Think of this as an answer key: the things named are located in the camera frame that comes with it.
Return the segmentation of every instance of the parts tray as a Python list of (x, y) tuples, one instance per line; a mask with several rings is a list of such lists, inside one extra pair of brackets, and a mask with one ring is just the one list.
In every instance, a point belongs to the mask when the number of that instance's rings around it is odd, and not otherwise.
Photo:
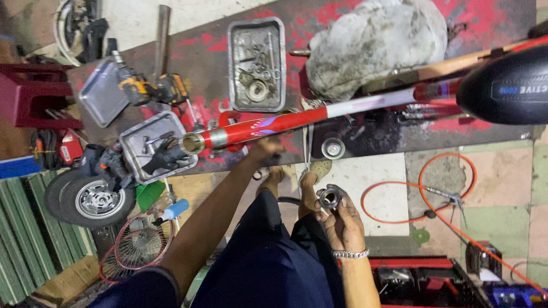
[(118, 87), (118, 66), (113, 58), (105, 58), (97, 65), (78, 98), (100, 128), (109, 126), (124, 110), (129, 99)]
[[(278, 17), (267, 17), (252, 21), (234, 21), (229, 24), (227, 40), (229, 44), (230, 105), (239, 111), (278, 112), (286, 104), (286, 31)], [(266, 81), (270, 92), (261, 102), (251, 101), (246, 95), (246, 87), (240, 82), (238, 69), (250, 70), (253, 61), (240, 62), (252, 58), (250, 48), (266, 44), (266, 65), (279, 74), (279, 79), (271, 76)]]
[(124, 150), (125, 160), (131, 166), (135, 180), (143, 185), (150, 184), (154, 181), (161, 180), (168, 176), (172, 176), (176, 173), (183, 172), (190, 169), (198, 163), (198, 156), (193, 155), (189, 160), (189, 164), (176, 169), (158, 169), (154, 171), (152, 175), (148, 175), (141, 168), (146, 165), (152, 158), (151, 147), (156, 148), (163, 142), (158, 140), (149, 147), (150, 157), (143, 157), (143, 137), (148, 136), (151, 140), (167, 132), (173, 132), (173, 137), (182, 140), (182, 137), (186, 134), (185, 128), (182, 126), (181, 121), (171, 111), (163, 111), (159, 114), (149, 118), (148, 120), (135, 125), (134, 127), (126, 130), (120, 134), (120, 143)]

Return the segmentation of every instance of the person's arm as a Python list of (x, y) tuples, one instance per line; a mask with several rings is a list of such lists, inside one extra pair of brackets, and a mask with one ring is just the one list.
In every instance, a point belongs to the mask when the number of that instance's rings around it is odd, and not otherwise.
[[(354, 203), (348, 194), (336, 185), (329, 184), (327, 188), (339, 190), (342, 205), (331, 210), (329, 216), (322, 212), (316, 213), (316, 218), (324, 223), (327, 239), (334, 250), (344, 250), (359, 253), (366, 249), (363, 223)], [(341, 258), (342, 284), (348, 308), (380, 308), (379, 293), (373, 280), (373, 272), (368, 258)]]
[(277, 141), (259, 140), (181, 227), (159, 264), (173, 274), (181, 296), (225, 235), (255, 170), (283, 150)]

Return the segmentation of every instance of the red workbench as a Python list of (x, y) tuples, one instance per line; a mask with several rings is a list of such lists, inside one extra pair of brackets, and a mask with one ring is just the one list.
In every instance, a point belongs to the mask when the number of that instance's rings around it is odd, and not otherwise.
[[(447, 48), (447, 57), (452, 58), (483, 49), (504, 46), (522, 40), (535, 24), (535, 0), (433, 0), (448, 24), (468, 22), (469, 29), (461, 32)], [(306, 47), (314, 33), (326, 28), (330, 22), (351, 11), (361, 0), (279, 0), (262, 7), (226, 17), (170, 36), (167, 71), (180, 74), (191, 97), (197, 116), (204, 125), (219, 117), (219, 105), (229, 105), (228, 55), (226, 30), (230, 22), (277, 16), (286, 27), (286, 49)], [(155, 43), (151, 42), (122, 52), (129, 66), (152, 75), (154, 69)], [(300, 108), (301, 97), (312, 99), (308, 91), (306, 58), (287, 54), (286, 108)], [(96, 64), (87, 64), (69, 71), (73, 90), (77, 93)], [(186, 104), (181, 105), (183, 112)], [(84, 108), (82, 121), (92, 143), (111, 144), (126, 129), (144, 121), (153, 112), (143, 107), (127, 107), (112, 124), (99, 128)], [(262, 118), (262, 113), (245, 113), (243, 120)], [(182, 122), (191, 130), (190, 115), (183, 115)], [(344, 119), (330, 119), (316, 125), (313, 143), (314, 159), (323, 159), (319, 145), (324, 135), (337, 131)], [(344, 157), (378, 155), (392, 152), (417, 151), (441, 147), (481, 144), (533, 137), (532, 126), (502, 126), (482, 121), (458, 119), (401, 125), (390, 113), (367, 118), (366, 130), (356, 140), (343, 138), (346, 145)], [(282, 135), (287, 148), (279, 161), (289, 164), (303, 162), (302, 133), (296, 130)], [(200, 155), (196, 168), (184, 174), (196, 174), (229, 170), (242, 157), (241, 152), (227, 152), (218, 158), (208, 158), (209, 151)]]

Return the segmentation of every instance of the orange air hose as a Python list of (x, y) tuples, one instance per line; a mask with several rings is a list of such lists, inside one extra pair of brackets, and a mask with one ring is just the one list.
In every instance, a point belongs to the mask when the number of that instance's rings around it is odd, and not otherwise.
[(424, 176), (424, 171), (426, 170), (426, 168), (435, 160), (439, 159), (439, 158), (442, 158), (442, 157), (447, 157), (447, 156), (454, 156), (454, 157), (458, 157), (458, 158), (461, 158), (462, 160), (464, 160), (466, 163), (468, 163), (468, 165), (470, 165), (470, 168), (472, 169), (472, 182), (470, 183), (470, 186), (468, 187), (468, 189), (465, 191), (465, 193), (463, 193), (463, 195), (461, 196), (461, 199), (464, 199), (466, 198), (466, 196), (468, 196), (470, 194), (470, 192), (472, 191), (472, 189), (474, 188), (474, 186), (476, 185), (476, 174), (477, 174), (477, 170), (476, 170), (476, 166), (474, 165), (474, 163), (472, 163), (472, 161), (460, 154), (456, 154), (456, 153), (444, 153), (444, 154), (440, 154), (440, 155), (437, 155), (435, 156), (434, 158), (432, 158), (431, 160), (427, 161), (426, 164), (423, 166), (423, 168), (421, 169), (420, 171), (420, 174), (419, 174), (419, 183), (418, 184), (414, 184), (414, 183), (409, 183), (409, 182), (400, 182), (400, 181), (386, 181), (386, 182), (380, 182), (380, 183), (377, 183), (377, 184), (374, 184), (372, 186), (370, 186), (369, 188), (367, 188), (364, 192), (363, 192), (363, 195), (362, 195), (362, 199), (361, 199), (361, 205), (362, 205), (362, 209), (363, 209), (363, 212), (371, 219), (379, 222), (379, 223), (383, 223), (383, 224), (407, 224), (407, 223), (414, 223), (416, 221), (420, 221), (420, 220), (423, 220), (423, 219), (426, 219), (427, 216), (424, 215), (422, 217), (419, 217), (419, 218), (415, 218), (415, 219), (409, 219), (409, 220), (402, 220), (402, 221), (384, 221), (384, 220), (380, 220), (380, 219), (377, 219), (373, 216), (371, 216), (371, 214), (369, 214), (367, 211), (366, 211), (366, 208), (365, 208), (365, 205), (364, 205), (364, 200), (366, 198), (366, 195), (372, 190), (374, 189), (375, 187), (378, 187), (378, 186), (381, 186), (381, 185), (385, 185), (385, 184), (403, 184), (403, 185), (408, 185), (408, 186), (412, 186), (412, 187), (417, 187), (420, 191), (420, 195), (421, 197), (423, 198), (424, 202), (426, 203), (426, 205), (431, 209), (433, 210), (437, 215), (438, 218), (440, 218), (442, 220), (442, 222), (444, 222), (448, 227), (450, 227), (451, 229), (453, 229), (453, 231), (455, 231), (458, 235), (464, 237), (465, 239), (467, 239), (470, 243), (472, 243), (473, 245), (477, 246), (479, 249), (481, 249), (483, 252), (487, 253), (488, 255), (490, 255), (493, 259), (495, 259), (497, 262), (501, 263), (502, 265), (508, 267), (510, 269), (510, 271), (512, 271), (513, 273), (515, 273), (519, 278), (523, 279), (526, 283), (530, 284), (534, 289), (536, 289), (537, 291), (539, 291), (544, 299), (548, 299), (548, 292), (544, 291), (538, 284), (534, 283), (533, 281), (531, 281), (529, 278), (527, 278), (524, 274), (520, 273), (519, 271), (517, 271), (516, 269), (514, 269), (511, 265), (509, 265), (508, 263), (504, 262), (502, 259), (500, 259), (497, 255), (495, 255), (494, 253), (490, 252), (487, 248), (485, 248), (483, 245), (481, 245), (480, 243), (478, 243), (477, 241), (475, 241), (473, 238), (471, 238), (470, 236), (468, 236), (466, 233), (462, 232), (459, 228), (455, 227), (451, 222), (449, 222), (445, 217), (439, 215), (438, 212), (442, 211), (442, 210), (445, 210), (445, 209), (448, 209), (450, 207), (450, 205), (447, 205), (447, 206), (444, 206), (442, 208), (434, 208), (432, 206), (432, 204), (430, 204), (430, 202), (428, 201), (428, 199), (426, 198), (425, 194), (424, 194), (424, 190), (427, 189), (426, 186), (423, 185), (423, 176)]

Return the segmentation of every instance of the human hand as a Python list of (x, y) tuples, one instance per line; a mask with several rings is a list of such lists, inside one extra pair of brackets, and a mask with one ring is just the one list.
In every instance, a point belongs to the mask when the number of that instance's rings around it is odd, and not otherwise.
[(282, 145), (277, 136), (263, 137), (259, 139), (254, 147), (249, 150), (249, 157), (262, 162), (274, 154), (283, 153), (286, 148)]
[[(366, 249), (365, 233), (363, 229), (362, 219), (359, 217), (358, 211), (352, 200), (346, 193), (337, 185), (328, 184), (327, 188), (335, 188), (339, 191), (342, 198), (341, 204), (335, 209), (328, 210), (331, 212), (326, 215), (323, 212), (316, 213), (316, 219), (323, 222), (326, 228), (327, 240), (331, 244), (333, 250), (344, 250), (352, 253), (359, 253)], [(324, 189), (316, 192), (320, 196)], [(321, 206), (319, 200), (314, 204), (317, 211)]]

